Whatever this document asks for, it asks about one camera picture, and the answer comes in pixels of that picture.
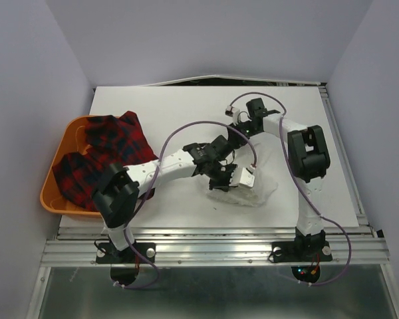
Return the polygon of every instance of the white board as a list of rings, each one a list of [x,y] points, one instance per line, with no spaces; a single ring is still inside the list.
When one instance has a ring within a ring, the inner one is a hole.
[[[226,106],[244,92],[260,91],[280,99],[287,107],[287,117],[308,126],[322,126],[331,166],[324,180],[322,202],[317,203],[323,215],[344,227],[357,227],[356,208],[350,197],[346,178],[325,109],[316,87],[98,87],[90,114],[121,116],[125,111],[137,113],[144,134],[156,154],[165,139],[177,128],[198,120],[229,124]],[[234,105],[245,109],[245,103],[257,96],[246,96]],[[268,110],[279,109],[263,97]],[[193,142],[211,142],[225,128],[199,125],[174,136],[166,154]],[[263,169],[270,171],[279,184],[261,207],[244,207],[220,203],[205,196],[196,178],[179,179],[157,188],[153,199],[132,220],[133,227],[294,227],[298,216],[298,193],[289,176],[280,141],[269,134],[251,139],[261,147],[271,148],[271,158]]]

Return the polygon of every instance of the red plaid cloth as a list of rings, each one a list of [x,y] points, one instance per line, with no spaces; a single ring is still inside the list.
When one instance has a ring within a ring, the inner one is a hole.
[[[86,142],[92,146],[87,154],[65,154],[53,166],[53,173],[63,197],[89,211],[97,211],[90,196],[105,168],[116,162],[142,164],[157,157],[146,141],[136,113],[131,111],[120,118],[88,118],[84,130]]]

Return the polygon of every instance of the clear plastic bag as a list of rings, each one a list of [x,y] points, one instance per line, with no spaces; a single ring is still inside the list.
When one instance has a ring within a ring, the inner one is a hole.
[[[278,188],[278,183],[273,179],[272,171],[270,169],[263,169],[265,163],[269,167],[271,161],[272,149],[269,146],[264,146],[261,143],[254,145],[257,152],[257,169],[255,170],[255,182],[252,189],[246,187],[236,187],[228,192],[219,189],[208,189],[209,178],[207,176],[200,176],[197,178],[198,185],[201,191],[210,198],[217,201],[238,204],[243,206],[258,207],[262,206],[270,197],[272,192]],[[231,155],[228,157],[228,162],[232,161]],[[235,153],[235,163],[249,167],[251,164],[252,155],[249,146],[243,146]]]

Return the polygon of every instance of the gray wall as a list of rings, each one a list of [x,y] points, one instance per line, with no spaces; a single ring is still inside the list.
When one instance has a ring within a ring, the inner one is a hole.
[[[371,0],[47,0],[93,85],[327,81]]]
[[[39,193],[92,90],[44,0],[0,1],[0,319],[24,318],[56,218]]]
[[[374,0],[328,89],[366,214],[384,230],[399,283],[399,0]]]

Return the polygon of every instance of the orange plastic bin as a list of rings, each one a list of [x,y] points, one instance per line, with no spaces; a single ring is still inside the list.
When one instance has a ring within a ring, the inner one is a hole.
[[[87,211],[65,199],[59,191],[52,171],[52,167],[59,163],[65,154],[71,152],[86,153],[86,150],[90,147],[86,143],[86,133],[84,132],[88,117],[90,116],[81,116],[68,124],[55,157],[53,158],[40,194],[41,205],[51,213],[79,217],[100,217],[99,212]]]

